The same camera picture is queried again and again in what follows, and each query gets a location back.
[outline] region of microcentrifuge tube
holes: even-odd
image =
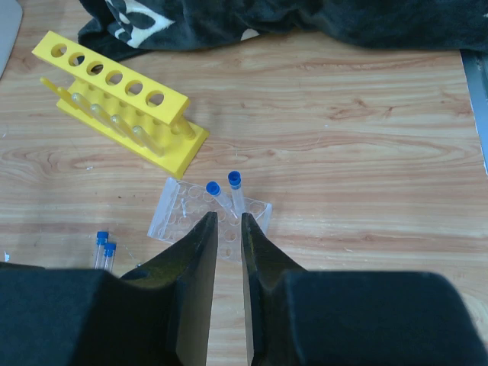
[[[108,240],[108,232],[106,231],[99,231],[97,233],[97,242],[95,243],[95,262],[93,264],[93,268],[101,268],[102,266],[102,259],[104,256],[104,245],[107,243]]]
[[[107,272],[112,272],[112,266],[114,265],[115,249],[117,244],[114,242],[108,242],[105,244],[103,269]]]
[[[213,198],[215,198],[215,201],[217,201],[228,214],[237,217],[237,215],[232,211],[232,201],[225,192],[222,192],[219,184],[216,181],[209,181],[207,183],[207,192],[211,194]]]
[[[244,194],[241,188],[241,174],[234,171],[229,173],[227,178],[229,179],[230,191],[232,192],[234,211],[237,217],[241,217],[246,212],[246,203],[244,202]]]

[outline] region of blue cap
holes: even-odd
[[[99,231],[97,233],[98,239],[108,239],[108,231]]]
[[[220,186],[216,181],[209,181],[207,183],[207,192],[213,196],[218,196],[220,194]]]
[[[114,256],[115,248],[117,248],[117,244],[114,242],[107,242],[105,243],[105,256],[112,257]]]
[[[229,173],[227,178],[229,179],[229,184],[231,188],[233,189],[241,188],[241,173],[234,170],[233,172]]]

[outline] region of black cloth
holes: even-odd
[[[80,0],[80,44],[115,60],[298,27],[381,49],[488,51],[487,0]]]

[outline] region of test tube rack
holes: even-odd
[[[68,89],[40,79],[61,111],[176,178],[209,135],[183,116],[187,96],[65,37],[50,31],[32,53],[74,76]]]

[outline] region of wooden table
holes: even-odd
[[[70,0],[21,1],[0,80],[0,250],[11,262],[90,267],[97,230],[116,275],[167,247],[146,236],[167,174],[56,109],[40,83],[70,76],[31,50],[76,39]],[[274,205],[268,237],[306,268],[437,271],[488,341],[488,184],[458,52],[360,50],[296,32],[124,62],[192,100],[211,135],[184,180],[241,171]],[[242,270],[219,260],[208,364],[246,364]]]

